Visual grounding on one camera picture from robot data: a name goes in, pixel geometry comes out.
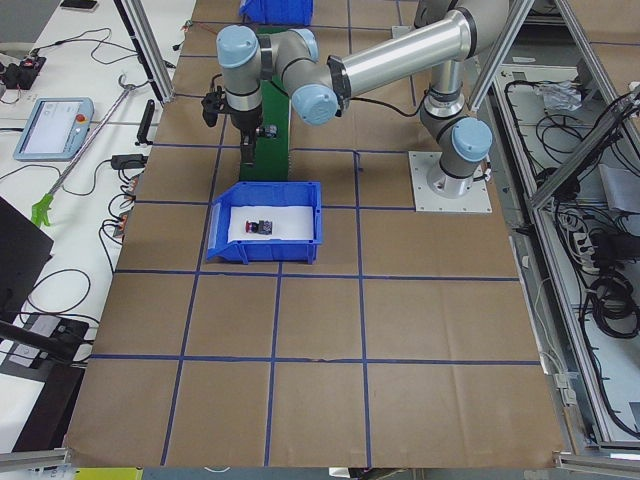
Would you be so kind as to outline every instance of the blue bin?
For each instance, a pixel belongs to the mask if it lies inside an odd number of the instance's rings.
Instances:
[[[229,242],[231,207],[303,206],[313,208],[312,240],[233,240]],[[252,261],[315,261],[322,244],[322,199],[319,182],[241,182],[213,203],[207,260],[222,257],[245,265]]]
[[[257,23],[271,25],[309,25],[313,0],[243,0],[240,15]]]

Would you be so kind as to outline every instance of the tablet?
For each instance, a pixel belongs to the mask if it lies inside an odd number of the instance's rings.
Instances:
[[[40,98],[20,141],[16,160],[70,160],[89,132],[93,102],[89,98]]]

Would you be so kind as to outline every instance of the tablet screen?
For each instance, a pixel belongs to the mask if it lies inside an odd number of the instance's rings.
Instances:
[[[43,102],[24,153],[62,153],[82,102]]]

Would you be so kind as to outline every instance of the blue joint cap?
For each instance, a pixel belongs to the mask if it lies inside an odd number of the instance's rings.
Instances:
[[[307,44],[307,48],[309,49],[311,61],[317,62],[320,58],[320,52],[318,51],[318,42],[316,42],[316,37],[313,32],[307,28],[293,28],[291,31],[296,32],[302,37],[304,43]]]
[[[218,63],[237,68],[249,62],[258,51],[258,38],[249,27],[230,25],[218,34]]]
[[[298,88],[291,101],[302,121],[309,125],[327,123],[338,111],[338,97],[333,90],[315,83]]]
[[[489,153],[493,134],[486,123],[469,117],[455,124],[451,141],[453,148],[464,160],[478,163]]]

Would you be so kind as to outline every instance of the yellow object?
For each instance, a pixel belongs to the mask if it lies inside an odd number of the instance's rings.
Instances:
[[[75,480],[141,480],[141,468],[79,468]]]

